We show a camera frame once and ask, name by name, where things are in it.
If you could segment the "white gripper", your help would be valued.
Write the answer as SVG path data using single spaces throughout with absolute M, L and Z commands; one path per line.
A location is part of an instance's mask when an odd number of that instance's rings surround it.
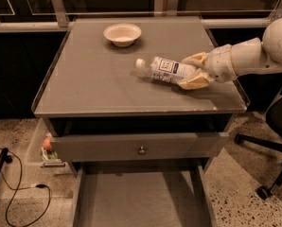
M 231 61 L 230 44 L 217 47 L 209 54 L 200 52 L 188 56 L 182 60 L 182 63 L 197 66 L 197 69 L 189 78 L 181 79 L 177 84 L 184 90 L 196 90 L 207 87 L 214 80 L 219 83 L 233 81 L 238 76 L 233 68 Z

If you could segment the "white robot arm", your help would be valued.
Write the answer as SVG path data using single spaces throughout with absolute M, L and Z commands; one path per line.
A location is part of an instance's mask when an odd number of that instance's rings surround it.
M 240 76 L 282 73 L 282 18 L 270 23 L 262 39 L 253 38 L 239 44 L 216 47 L 182 60 L 196 71 L 178 85 L 185 90 L 207 87 L 213 81 L 224 83 Z

